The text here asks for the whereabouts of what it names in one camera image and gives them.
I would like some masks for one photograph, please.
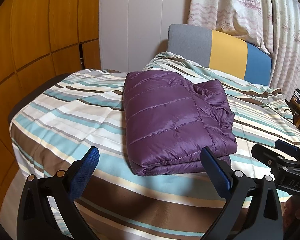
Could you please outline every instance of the bed mattress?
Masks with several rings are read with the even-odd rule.
[[[300,146],[300,132],[280,89],[252,85],[169,52],[158,54],[144,71],[158,69],[177,72],[192,83],[219,79],[235,114],[232,132],[238,151],[230,156],[233,170],[255,178],[270,174],[268,167],[251,156],[255,143],[273,150],[277,139]],[[205,173],[151,177],[132,173],[122,105],[126,75],[81,70],[23,107],[10,124],[18,164],[24,176],[47,177],[66,170],[90,146],[96,146],[99,164],[75,203],[98,235],[128,240],[200,239],[225,200]],[[278,194],[281,202],[289,197],[282,191]],[[70,235],[53,199],[50,204],[60,229]],[[247,197],[242,219],[249,204]]]

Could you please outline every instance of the headboard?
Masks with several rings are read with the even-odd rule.
[[[269,84],[271,58],[255,46],[222,32],[186,24],[170,25],[168,51],[253,84]]]

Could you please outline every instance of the wooden wardrobe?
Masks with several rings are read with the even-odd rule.
[[[5,0],[0,7],[0,210],[19,170],[8,114],[50,78],[100,69],[99,0]]]

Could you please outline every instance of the sailing ship print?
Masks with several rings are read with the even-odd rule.
[[[268,15],[267,15],[267,18],[268,18],[269,21],[272,22],[272,14],[268,14]]]
[[[294,35],[294,42],[300,44],[300,31],[298,31],[297,34]]]
[[[281,27],[282,27],[282,30],[287,32],[289,30],[288,22],[284,22]]]
[[[243,6],[254,9],[254,10],[261,10],[261,5],[258,0],[238,0]]]

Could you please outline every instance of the starfish print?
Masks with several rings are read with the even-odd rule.
[[[190,14],[189,15],[189,18],[191,19],[191,21],[193,21],[194,22],[194,20],[193,20],[193,17],[195,16],[195,14]]]
[[[231,25],[231,23],[227,23],[225,18],[223,19],[223,22],[220,22],[219,24],[221,25],[221,29],[222,30],[223,30],[223,28],[226,28],[226,29],[228,29],[230,31],[230,27],[229,26]]]

